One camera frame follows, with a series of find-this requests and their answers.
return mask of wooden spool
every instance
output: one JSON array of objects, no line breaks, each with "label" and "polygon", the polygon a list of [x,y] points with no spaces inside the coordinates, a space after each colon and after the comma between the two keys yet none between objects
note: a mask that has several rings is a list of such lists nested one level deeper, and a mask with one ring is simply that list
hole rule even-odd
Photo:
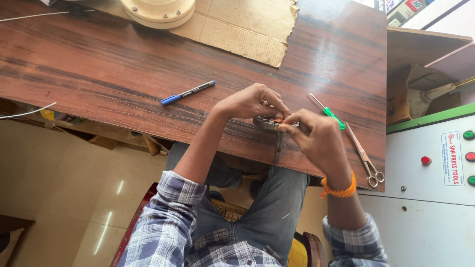
[{"label": "wooden spool", "polygon": [[127,14],[138,23],[155,29],[170,29],[187,22],[195,11],[195,0],[121,0]]}]

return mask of wrist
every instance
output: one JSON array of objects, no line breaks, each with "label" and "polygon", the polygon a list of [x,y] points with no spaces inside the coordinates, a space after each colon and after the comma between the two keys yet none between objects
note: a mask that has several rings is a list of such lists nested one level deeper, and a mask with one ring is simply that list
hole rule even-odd
[{"label": "wrist", "polygon": [[352,183],[352,169],[348,162],[335,164],[324,172],[327,176],[327,184],[333,190],[347,189]]},{"label": "wrist", "polygon": [[232,119],[232,117],[228,114],[225,108],[216,105],[210,110],[207,119],[220,122],[221,124],[226,124],[230,119]]},{"label": "wrist", "polygon": [[226,121],[229,121],[230,119],[233,118],[229,109],[225,107],[224,105],[222,105],[221,102],[218,102],[213,108],[211,108],[211,111],[209,112],[209,114],[216,115],[220,118],[225,119]]}]

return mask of hand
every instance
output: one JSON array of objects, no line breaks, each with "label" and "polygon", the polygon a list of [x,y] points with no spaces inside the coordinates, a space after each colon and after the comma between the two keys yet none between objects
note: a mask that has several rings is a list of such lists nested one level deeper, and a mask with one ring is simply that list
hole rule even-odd
[{"label": "hand", "polygon": [[[294,122],[299,122],[300,127],[291,126]],[[301,109],[288,116],[279,130],[288,133],[310,162],[329,177],[328,185],[332,189],[348,188],[351,184],[351,167],[339,124],[334,118]]]},{"label": "hand", "polygon": [[213,109],[220,111],[227,119],[250,119],[261,115],[284,119],[289,115],[280,94],[262,84],[253,84],[226,97]]}]

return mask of jeans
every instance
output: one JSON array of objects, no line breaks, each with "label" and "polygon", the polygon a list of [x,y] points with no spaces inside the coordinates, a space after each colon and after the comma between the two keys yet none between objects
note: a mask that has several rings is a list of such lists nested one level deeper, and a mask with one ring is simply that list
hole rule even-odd
[{"label": "jeans", "polygon": [[[188,146],[185,143],[173,145],[166,170],[175,168]],[[230,168],[215,157],[206,183],[221,188],[235,187],[240,179],[240,170]],[[257,193],[249,211],[235,222],[225,220],[209,198],[203,197],[198,204],[197,225],[191,235],[193,243],[207,233],[226,228],[236,241],[245,240],[258,249],[268,245],[287,264],[309,182],[308,174],[271,166],[268,179]]]}]

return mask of wooden tabletop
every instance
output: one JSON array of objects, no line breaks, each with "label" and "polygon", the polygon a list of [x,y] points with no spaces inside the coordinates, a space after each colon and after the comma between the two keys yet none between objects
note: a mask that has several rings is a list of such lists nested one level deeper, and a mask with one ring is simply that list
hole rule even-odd
[{"label": "wooden tabletop", "polygon": [[[37,106],[57,102],[53,109],[60,112],[190,143],[213,105],[257,82],[280,93],[291,112],[321,112],[308,98],[314,94],[350,123],[384,172],[386,14],[351,0],[300,0],[298,6],[280,69],[98,11],[0,22],[0,97]],[[49,12],[58,9],[4,0],[0,19]],[[216,80],[212,88],[160,103],[210,80]],[[343,135],[358,185],[369,188]],[[252,120],[234,119],[218,150],[272,164],[274,145]],[[279,166],[323,176],[287,135]]]}]

